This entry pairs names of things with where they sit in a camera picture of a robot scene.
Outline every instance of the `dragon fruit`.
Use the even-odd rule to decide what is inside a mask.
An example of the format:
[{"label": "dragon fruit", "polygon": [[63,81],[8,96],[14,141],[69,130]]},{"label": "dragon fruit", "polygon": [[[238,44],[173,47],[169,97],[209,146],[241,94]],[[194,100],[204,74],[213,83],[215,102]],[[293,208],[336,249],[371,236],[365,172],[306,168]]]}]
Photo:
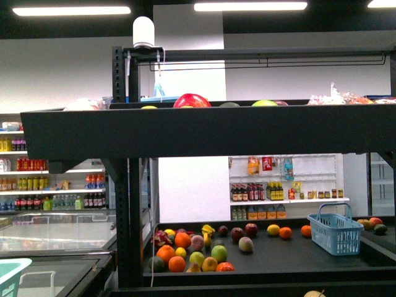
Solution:
[{"label": "dragon fruit", "polygon": [[166,234],[163,230],[157,230],[153,237],[151,237],[151,243],[153,243],[157,247],[161,247],[164,244],[172,245],[172,240],[169,239],[168,234]]}]

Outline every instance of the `black ceiling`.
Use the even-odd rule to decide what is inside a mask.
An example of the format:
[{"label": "black ceiling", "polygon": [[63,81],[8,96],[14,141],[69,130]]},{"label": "black ceiling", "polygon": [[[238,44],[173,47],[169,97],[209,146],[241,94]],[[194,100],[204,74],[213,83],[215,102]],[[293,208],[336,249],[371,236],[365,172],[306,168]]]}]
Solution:
[{"label": "black ceiling", "polygon": [[[337,32],[396,30],[396,9],[368,9],[370,0],[307,0],[305,11],[223,13],[224,33]],[[152,18],[153,5],[192,4],[194,0],[0,0],[0,39],[120,37],[132,35],[136,17]],[[13,7],[127,4],[130,15],[18,17]]]}]

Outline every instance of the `plastic bag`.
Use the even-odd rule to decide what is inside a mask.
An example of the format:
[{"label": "plastic bag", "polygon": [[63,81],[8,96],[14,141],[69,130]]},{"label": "plastic bag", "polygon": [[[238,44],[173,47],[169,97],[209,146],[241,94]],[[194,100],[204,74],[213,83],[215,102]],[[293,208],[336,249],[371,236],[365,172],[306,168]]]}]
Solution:
[{"label": "plastic bag", "polygon": [[75,102],[68,104],[64,111],[108,110],[111,100],[111,97],[103,97],[101,99],[79,98]]},{"label": "plastic bag", "polygon": [[339,92],[335,84],[331,83],[330,96],[313,95],[309,99],[308,105],[353,105],[372,104],[373,102],[364,97],[360,97],[350,92]]}]

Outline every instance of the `ceiling light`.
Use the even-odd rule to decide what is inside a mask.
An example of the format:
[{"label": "ceiling light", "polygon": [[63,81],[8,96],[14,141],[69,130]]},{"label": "ceiling light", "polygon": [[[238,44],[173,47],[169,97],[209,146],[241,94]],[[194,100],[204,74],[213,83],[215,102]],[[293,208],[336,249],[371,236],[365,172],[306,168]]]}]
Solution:
[{"label": "ceiling light", "polygon": [[131,10],[126,6],[102,6],[102,7],[29,7],[13,8],[17,15],[47,16],[47,15],[104,15],[104,14],[130,14]]},{"label": "ceiling light", "polygon": [[392,0],[372,0],[369,5],[369,8],[391,8],[396,7],[396,1]]},{"label": "ceiling light", "polygon": [[196,11],[301,11],[307,2],[218,2],[197,3]]}]

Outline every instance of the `red apple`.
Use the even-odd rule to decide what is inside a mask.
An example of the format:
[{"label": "red apple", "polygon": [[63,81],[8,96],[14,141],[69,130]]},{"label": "red apple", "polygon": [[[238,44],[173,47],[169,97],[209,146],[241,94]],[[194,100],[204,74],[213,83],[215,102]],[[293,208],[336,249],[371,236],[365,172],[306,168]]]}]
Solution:
[{"label": "red apple", "polygon": [[184,106],[191,106],[191,107],[211,107],[208,100],[198,94],[184,94],[181,95],[173,104],[173,107],[184,107]]},{"label": "red apple", "polygon": [[256,224],[253,223],[248,223],[245,226],[245,232],[246,235],[250,238],[253,238],[257,235],[257,232],[259,231],[259,227],[257,227]]},{"label": "red apple", "polygon": [[227,236],[228,233],[228,228],[226,226],[220,226],[218,227],[218,234],[220,234],[220,236]]},{"label": "red apple", "polygon": [[231,237],[234,243],[239,243],[239,240],[244,236],[242,228],[235,227],[231,230]]}]

